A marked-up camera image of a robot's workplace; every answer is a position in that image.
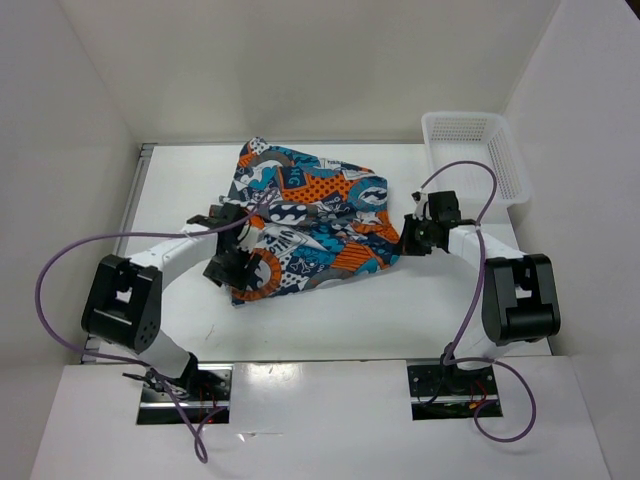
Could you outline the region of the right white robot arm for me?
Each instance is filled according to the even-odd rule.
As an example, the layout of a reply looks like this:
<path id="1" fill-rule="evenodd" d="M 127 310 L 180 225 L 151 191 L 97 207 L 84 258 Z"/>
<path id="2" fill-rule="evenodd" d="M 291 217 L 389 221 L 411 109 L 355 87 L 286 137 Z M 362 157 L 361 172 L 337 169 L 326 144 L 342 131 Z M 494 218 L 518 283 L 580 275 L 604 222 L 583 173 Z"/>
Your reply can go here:
<path id="1" fill-rule="evenodd" d="M 412 397 L 426 403 L 439 395 L 472 391 L 491 363 L 526 343 L 558 334 L 560 309 L 551 260 L 527 254 L 482 232 L 461 215 L 452 191 L 412 195 L 413 213 L 404 218 L 399 252 L 426 256 L 439 249 L 473 267 L 479 284 L 465 329 L 432 364 L 408 369 Z"/>

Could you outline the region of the colourful patterned shorts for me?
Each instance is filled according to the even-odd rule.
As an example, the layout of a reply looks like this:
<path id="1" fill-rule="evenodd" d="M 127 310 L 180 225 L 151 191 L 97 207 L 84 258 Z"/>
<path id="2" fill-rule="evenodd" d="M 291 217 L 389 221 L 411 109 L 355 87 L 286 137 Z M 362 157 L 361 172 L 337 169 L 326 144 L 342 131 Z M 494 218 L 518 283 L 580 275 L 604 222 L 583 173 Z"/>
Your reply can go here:
<path id="1" fill-rule="evenodd" d="M 269 144 L 261 137 L 241 149 L 222 203 L 265 223 L 252 253 L 260 257 L 235 306 L 301 293 L 325 282 L 374 274 L 393 266 L 400 237 L 388 213 L 388 182 L 373 170 Z"/>

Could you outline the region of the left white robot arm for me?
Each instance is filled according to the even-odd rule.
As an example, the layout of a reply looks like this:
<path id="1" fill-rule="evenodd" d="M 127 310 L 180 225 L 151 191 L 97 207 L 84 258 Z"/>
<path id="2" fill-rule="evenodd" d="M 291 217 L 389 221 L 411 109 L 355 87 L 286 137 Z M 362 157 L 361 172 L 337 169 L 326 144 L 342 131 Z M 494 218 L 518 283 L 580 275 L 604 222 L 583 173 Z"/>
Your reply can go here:
<path id="1" fill-rule="evenodd" d="M 97 266 L 81 327 L 115 344 L 147 365 L 145 380 L 185 400 L 198 394 L 221 398 L 224 379 L 199 368 L 195 354 L 180 347 L 161 328 L 163 291 L 195 265 L 207 261 L 204 276 L 217 286 L 241 289 L 257 262 L 241 248 L 249 232 L 247 211 L 215 205 L 207 216 L 190 218 L 177 237 L 131 257 L 108 255 Z"/>

